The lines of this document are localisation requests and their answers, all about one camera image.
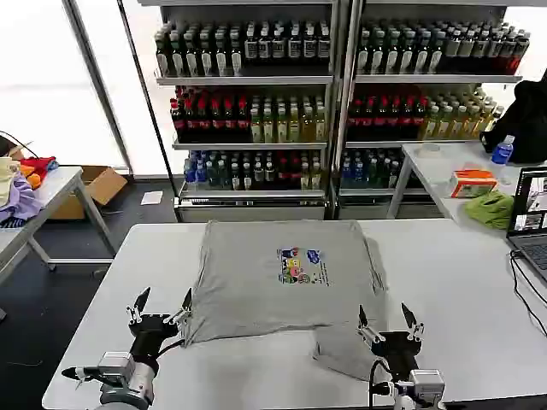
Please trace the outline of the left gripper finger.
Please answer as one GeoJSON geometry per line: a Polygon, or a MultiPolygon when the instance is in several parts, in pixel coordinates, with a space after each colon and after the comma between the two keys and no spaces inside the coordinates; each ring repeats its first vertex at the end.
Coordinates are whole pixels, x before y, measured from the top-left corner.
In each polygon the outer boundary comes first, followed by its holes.
{"type": "Polygon", "coordinates": [[[142,322],[141,313],[148,301],[151,287],[145,288],[135,299],[132,305],[126,307],[126,312],[129,314],[129,324],[135,325],[142,322]]]}
{"type": "Polygon", "coordinates": [[[190,288],[186,294],[184,301],[178,311],[172,313],[167,318],[163,320],[164,324],[169,325],[179,325],[183,323],[188,317],[191,316],[191,305],[192,305],[192,288],[190,288]]]}

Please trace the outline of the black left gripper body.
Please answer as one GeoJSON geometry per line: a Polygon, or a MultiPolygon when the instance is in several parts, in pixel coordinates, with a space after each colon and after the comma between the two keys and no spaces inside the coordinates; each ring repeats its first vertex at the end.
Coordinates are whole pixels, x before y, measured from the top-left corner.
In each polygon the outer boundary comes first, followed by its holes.
{"type": "Polygon", "coordinates": [[[134,336],[130,354],[136,363],[156,364],[161,355],[183,344],[185,339],[181,338],[167,347],[162,347],[166,340],[179,335],[178,325],[163,323],[168,316],[167,313],[145,313],[141,323],[129,325],[134,336]]]}

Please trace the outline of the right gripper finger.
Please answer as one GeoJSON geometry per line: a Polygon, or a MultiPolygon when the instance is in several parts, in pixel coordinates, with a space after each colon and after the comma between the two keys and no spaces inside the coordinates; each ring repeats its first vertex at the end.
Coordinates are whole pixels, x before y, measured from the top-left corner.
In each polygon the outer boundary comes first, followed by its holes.
{"type": "Polygon", "coordinates": [[[408,339],[420,341],[425,330],[424,323],[416,318],[414,312],[411,311],[404,302],[401,303],[401,308],[408,327],[408,339]]]}
{"type": "Polygon", "coordinates": [[[385,337],[368,324],[368,318],[362,304],[359,305],[358,318],[357,334],[367,343],[380,343],[385,341],[385,337]]]}

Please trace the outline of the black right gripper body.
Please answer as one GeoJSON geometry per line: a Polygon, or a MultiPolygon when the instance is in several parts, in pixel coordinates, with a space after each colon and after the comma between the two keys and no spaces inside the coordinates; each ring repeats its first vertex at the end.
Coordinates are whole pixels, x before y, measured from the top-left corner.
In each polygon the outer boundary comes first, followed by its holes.
{"type": "Polygon", "coordinates": [[[372,352],[384,358],[396,381],[409,381],[410,372],[418,369],[415,357],[421,351],[421,337],[406,331],[381,332],[372,342],[372,352]]]}

